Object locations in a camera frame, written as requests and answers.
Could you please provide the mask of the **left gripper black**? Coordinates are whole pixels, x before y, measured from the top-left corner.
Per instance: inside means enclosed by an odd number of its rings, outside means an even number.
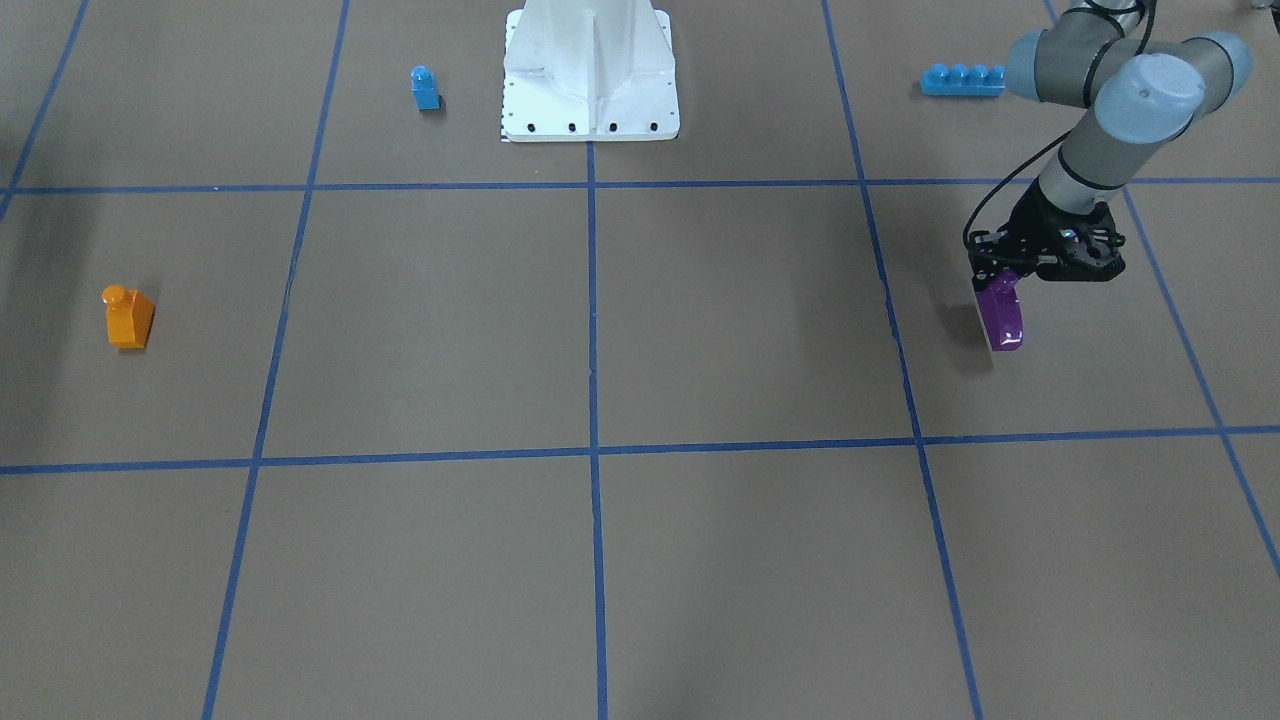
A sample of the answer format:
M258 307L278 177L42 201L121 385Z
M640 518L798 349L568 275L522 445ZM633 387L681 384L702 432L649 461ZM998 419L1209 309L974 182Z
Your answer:
M1038 254L1050 233L1061 228L1084 229L1091 225L1093 215L1094 202L1087 202L1083 211L1062 210L1044 195L1041 184L1030 184L1010 214L1012 269L1020 278L1034 275L1041 264ZM970 268L972 288L983 291L1001 272L1000 255L970 251Z

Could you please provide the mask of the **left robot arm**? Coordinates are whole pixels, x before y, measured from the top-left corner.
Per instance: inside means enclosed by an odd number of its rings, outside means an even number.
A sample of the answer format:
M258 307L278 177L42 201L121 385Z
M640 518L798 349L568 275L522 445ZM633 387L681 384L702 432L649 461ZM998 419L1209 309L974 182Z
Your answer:
M1042 281L1106 282L1125 269L1125 236L1110 200L1164 146L1224 108L1248 82L1254 58L1236 35L1181 42L1139 38L1147 1L1076 1L1047 29L1020 37L1007 58L1009 88L1083 117L996 231L966 229L975 292Z

